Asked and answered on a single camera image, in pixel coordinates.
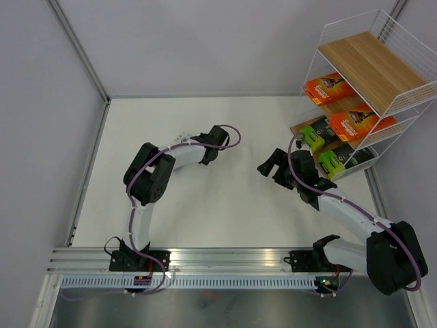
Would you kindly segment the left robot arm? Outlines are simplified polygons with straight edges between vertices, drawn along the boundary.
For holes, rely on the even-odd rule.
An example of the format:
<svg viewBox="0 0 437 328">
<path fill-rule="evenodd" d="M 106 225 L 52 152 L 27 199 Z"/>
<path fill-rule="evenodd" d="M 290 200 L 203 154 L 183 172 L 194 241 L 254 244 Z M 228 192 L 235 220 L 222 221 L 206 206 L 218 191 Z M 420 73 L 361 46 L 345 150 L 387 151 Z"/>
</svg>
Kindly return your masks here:
<svg viewBox="0 0 437 328">
<path fill-rule="evenodd" d="M 230 148 L 229 133 L 214 125 L 208 133 L 182 137 L 172 146 L 159 148 L 145 143 L 126 170 L 123 182 L 130 200 L 128 229 L 112 251 L 111 272 L 163 272 L 170 263 L 170 251 L 150 249 L 150 225 L 154 205 L 161 199 L 175 170 L 199 163 L 208 165 L 219 152 Z"/>
</svg>

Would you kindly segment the orange razor box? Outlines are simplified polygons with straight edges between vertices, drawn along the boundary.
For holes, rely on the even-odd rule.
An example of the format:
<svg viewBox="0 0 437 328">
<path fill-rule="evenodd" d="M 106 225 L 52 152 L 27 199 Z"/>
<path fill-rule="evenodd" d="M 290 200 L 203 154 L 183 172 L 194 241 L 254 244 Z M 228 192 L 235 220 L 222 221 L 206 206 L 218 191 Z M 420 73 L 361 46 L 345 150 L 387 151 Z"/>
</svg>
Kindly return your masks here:
<svg viewBox="0 0 437 328">
<path fill-rule="evenodd" d="M 362 139 L 371 131 L 377 132 L 396 123 L 392 115 L 380 119 L 368 105 L 334 113 L 329 119 L 330 128 L 344 142 Z"/>
<path fill-rule="evenodd" d="M 355 94 L 351 85 L 338 73 L 307 81 L 305 94 L 316 105 L 327 105 Z"/>
</svg>

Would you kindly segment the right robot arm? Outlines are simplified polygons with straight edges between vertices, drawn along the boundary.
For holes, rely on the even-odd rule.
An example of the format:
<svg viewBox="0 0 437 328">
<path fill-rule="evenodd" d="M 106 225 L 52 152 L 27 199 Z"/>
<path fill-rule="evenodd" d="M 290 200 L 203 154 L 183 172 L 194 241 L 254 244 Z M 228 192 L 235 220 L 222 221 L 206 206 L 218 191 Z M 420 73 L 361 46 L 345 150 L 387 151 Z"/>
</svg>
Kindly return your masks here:
<svg viewBox="0 0 437 328">
<path fill-rule="evenodd" d="M 287 153 L 277 148 L 258 172 L 295 190 L 301 200 L 348 229 L 360 240 L 348 242 L 331 234 L 312 245 L 311 260 L 320 271 L 334 267 L 364 273 L 384 295 L 400 289 L 416 291 L 429 270 L 414 228 L 372 215 L 346 197 L 331 180 L 319 175 L 306 150 Z"/>
</svg>

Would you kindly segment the black green razor box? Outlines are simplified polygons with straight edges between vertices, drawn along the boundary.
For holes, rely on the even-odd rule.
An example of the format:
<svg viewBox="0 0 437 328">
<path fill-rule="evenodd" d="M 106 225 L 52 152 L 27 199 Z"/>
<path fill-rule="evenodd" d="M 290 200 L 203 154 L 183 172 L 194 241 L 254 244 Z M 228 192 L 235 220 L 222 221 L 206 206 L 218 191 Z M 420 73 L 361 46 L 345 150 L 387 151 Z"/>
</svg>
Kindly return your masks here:
<svg viewBox="0 0 437 328">
<path fill-rule="evenodd" d="M 369 148 L 354 150 L 348 143 L 320 154 L 318 163 L 324 173 L 334 180 L 341 172 L 356 167 L 376 156 Z"/>
<path fill-rule="evenodd" d="M 330 120 L 325 116 L 301 128 L 300 132 L 305 134 L 304 141 L 312 152 L 317 152 L 324 146 L 340 140 L 330 127 Z"/>
</svg>

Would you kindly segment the white Gillette razor pack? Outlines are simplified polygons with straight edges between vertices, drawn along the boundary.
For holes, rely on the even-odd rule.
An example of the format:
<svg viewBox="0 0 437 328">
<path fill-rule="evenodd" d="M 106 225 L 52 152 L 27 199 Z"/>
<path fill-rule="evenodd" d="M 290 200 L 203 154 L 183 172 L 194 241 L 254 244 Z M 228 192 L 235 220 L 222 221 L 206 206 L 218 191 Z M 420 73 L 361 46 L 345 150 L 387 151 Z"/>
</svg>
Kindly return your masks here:
<svg viewBox="0 0 437 328">
<path fill-rule="evenodd" d="M 199 140 L 200 134 L 194 134 L 189 132 L 183 132 L 180 133 L 174 140 L 173 145 L 177 144 L 186 144 L 186 145 L 195 145 L 195 144 L 202 144 L 202 141 Z"/>
</svg>

